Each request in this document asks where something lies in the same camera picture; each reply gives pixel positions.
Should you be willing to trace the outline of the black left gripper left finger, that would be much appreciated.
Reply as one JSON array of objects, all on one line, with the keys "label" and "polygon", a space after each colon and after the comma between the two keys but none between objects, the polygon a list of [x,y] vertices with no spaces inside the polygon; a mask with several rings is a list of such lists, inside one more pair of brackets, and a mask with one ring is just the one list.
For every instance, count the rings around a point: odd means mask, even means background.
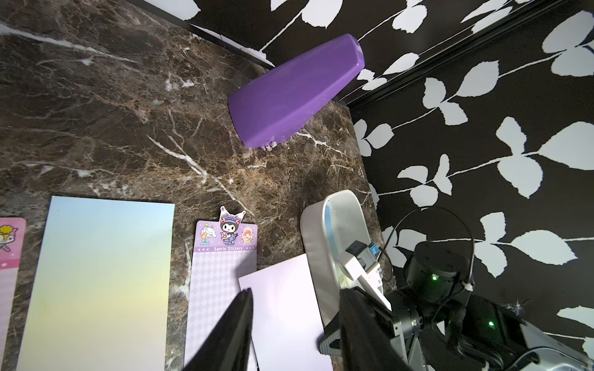
[{"label": "black left gripper left finger", "polygon": [[254,300],[239,292],[184,370],[246,371],[252,346]]}]

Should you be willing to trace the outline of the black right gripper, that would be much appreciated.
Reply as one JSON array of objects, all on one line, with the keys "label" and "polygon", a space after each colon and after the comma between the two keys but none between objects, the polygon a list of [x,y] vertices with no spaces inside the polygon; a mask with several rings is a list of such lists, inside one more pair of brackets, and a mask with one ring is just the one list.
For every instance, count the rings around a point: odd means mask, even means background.
[{"label": "black right gripper", "polygon": [[[363,308],[354,314],[351,324],[363,326],[363,330],[377,329],[389,340],[389,345],[402,359],[422,359],[418,340],[423,319],[414,306],[396,306],[395,311],[387,309],[380,301],[371,296],[355,297]],[[343,357],[342,346],[346,340],[341,335],[342,321],[340,312],[324,327],[324,333],[318,338],[318,350],[323,355]]]}]

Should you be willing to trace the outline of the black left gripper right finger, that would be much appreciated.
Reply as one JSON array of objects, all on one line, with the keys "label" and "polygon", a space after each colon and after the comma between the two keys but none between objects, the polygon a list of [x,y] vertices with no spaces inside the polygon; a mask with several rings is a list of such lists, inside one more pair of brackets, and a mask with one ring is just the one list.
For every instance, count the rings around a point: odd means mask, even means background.
[{"label": "black left gripper right finger", "polygon": [[408,370],[358,289],[340,292],[340,349],[345,370]]}]

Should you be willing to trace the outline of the plain lilac sticker sheet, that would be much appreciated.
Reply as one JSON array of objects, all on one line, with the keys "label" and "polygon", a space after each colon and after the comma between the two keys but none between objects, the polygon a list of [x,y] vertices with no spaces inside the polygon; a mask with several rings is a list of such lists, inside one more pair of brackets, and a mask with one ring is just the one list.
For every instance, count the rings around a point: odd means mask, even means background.
[{"label": "plain lilac sticker sheet", "polygon": [[306,255],[239,278],[254,301],[252,342],[260,370],[331,370],[317,340],[323,323]]}]

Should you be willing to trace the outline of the lilac checked sticker sheet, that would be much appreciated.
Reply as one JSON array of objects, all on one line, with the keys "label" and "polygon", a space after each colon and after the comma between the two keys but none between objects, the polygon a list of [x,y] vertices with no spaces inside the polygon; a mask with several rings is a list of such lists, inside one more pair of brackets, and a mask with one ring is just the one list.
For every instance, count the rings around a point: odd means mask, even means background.
[{"label": "lilac checked sticker sheet", "polygon": [[196,224],[190,276],[184,365],[188,366],[240,291],[238,278],[256,271],[255,224],[243,224],[246,212],[221,207],[217,221]]}]

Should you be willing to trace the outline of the white plastic storage box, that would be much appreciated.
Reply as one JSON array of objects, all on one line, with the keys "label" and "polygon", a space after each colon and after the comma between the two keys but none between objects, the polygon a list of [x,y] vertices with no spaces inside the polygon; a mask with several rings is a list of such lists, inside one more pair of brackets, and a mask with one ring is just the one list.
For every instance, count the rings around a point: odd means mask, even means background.
[{"label": "white plastic storage box", "polygon": [[356,258],[347,253],[354,242],[371,243],[362,208],[353,192],[342,190],[306,207],[301,215],[300,231],[325,326],[339,312],[343,288],[360,287],[391,309],[381,287],[381,277],[372,274],[378,264],[358,267]]}]

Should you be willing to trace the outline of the purple sticker sheet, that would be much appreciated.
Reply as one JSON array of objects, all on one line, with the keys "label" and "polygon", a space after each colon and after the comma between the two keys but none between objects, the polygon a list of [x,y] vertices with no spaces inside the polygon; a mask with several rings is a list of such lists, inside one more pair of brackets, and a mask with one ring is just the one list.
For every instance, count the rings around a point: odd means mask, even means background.
[{"label": "purple sticker sheet", "polygon": [[18,369],[164,368],[174,210],[51,199]]}]

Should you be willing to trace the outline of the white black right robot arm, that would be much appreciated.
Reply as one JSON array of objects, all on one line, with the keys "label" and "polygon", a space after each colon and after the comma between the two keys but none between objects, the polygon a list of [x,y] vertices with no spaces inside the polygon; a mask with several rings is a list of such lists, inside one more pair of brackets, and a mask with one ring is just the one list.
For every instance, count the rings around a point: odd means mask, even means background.
[{"label": "white black right robot arm", "polygon": [[444,324],[449,351],[485,370],[591,370],[586,355],[498,304],[475,295],[473,258],[423,241],[406,264],[405,287],[383,303],[361,287],[340,292],[340,309],[318,340],[346,370],[426,370],[421,334]]}]

